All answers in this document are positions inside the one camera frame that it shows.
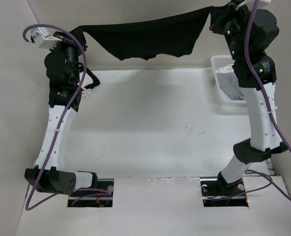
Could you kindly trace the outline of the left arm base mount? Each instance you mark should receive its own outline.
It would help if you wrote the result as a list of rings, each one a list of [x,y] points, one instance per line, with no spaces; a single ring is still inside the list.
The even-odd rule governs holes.
[[[80,189],[68,197],[67,207],[102,208],[113,206],[114,179],[99,179],[91,190]]]

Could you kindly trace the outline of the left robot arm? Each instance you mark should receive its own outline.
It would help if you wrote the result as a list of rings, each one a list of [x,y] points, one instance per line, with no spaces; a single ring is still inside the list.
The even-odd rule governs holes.
[[[67,135],[79,110],[82,84],[89,73],[86,45],[60,27],[36,24],[27,27],[30,42],[48,49],[45,57],[46,75],[50,80],[49,117],[41,151],[33,168],[25,170],[25,179],[37,192],[70,195],[81,188],[88,196],[98,192],[95,173],[66,172],[64,152]]]

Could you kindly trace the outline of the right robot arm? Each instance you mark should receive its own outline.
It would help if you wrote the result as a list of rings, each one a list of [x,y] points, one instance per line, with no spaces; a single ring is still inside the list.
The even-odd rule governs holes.
[[[233,146],[233,158],[217,176],[216,189],[224,195],[239,184],[252,164],[287,150],[273,125],[277,76],[274,60],[265,52],[280,29],[273,13],[260,5],[252,10],[253,6],[248,0],[232,0],[211,10],[209,29],[225,37],[251,128],[251,137]]]

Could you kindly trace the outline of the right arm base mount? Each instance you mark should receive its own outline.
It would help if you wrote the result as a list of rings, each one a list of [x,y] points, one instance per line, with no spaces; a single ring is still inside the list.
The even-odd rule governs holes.
[[[201,193],[204,207],[248,207],[242,179],[226,189],[221,189],[217,178],[201,178]]]

